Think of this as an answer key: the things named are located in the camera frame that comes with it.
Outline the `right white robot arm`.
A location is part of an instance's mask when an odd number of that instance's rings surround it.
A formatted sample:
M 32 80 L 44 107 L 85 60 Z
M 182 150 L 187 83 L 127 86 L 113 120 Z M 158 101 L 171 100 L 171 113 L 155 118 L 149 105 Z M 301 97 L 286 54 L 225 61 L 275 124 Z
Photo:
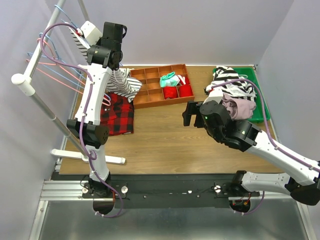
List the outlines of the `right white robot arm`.
M 309 206 L 320 201 L 320 163 L 275 141 L 269 133 L 248 120 L 232 120 L 227 109 L 214 100 L 188 101 L 182 113 L 183 125 L 204 128 L 217 143 L 263 158 L 282 173 L 254 173 L 238 170 L 225 190 L 232 196 L 260 191 L 281 193 Z

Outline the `thin striped tank top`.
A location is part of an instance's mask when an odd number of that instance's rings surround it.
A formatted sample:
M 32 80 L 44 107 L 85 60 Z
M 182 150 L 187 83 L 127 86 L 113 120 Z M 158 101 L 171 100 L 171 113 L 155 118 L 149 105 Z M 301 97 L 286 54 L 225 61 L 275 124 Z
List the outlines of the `thin striped tank top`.
M 87 51 L 80 50 L 80 53 L 87 60 Z M 121 97 L 128 99 L 129 103 L 132 103 L 135 96 L 138 94 L 142 87 L 142 83 L 130 76 L 130 68 L 119 68 L 113 71 L 108 83 L 106 85 L 106 90 L 109 93 L 117 94 Z

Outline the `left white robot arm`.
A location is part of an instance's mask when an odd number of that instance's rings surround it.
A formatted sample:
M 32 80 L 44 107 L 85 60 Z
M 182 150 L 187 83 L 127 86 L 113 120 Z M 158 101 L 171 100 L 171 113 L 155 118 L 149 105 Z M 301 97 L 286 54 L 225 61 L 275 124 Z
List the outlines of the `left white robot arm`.
M 81 27 L 81 33 L 88 43 L 85 66 L 80 66 L 87 79 L 80 106 L 74 119 L 67 121 L 67 128 L 79 139 L 83 158 L 88 160 L 90 174 L 84 186 L 85 193 L 101 198 L 112 195 L 110 171 L 107 167 L 105 144 L 109 129 L 101 125 L 101 106 L 108 81 L 113 71 L 118 70 L 123 58 L 122 41 L 127 27 L 122 24 L 105 22 L 99 32 L 89 21 Z

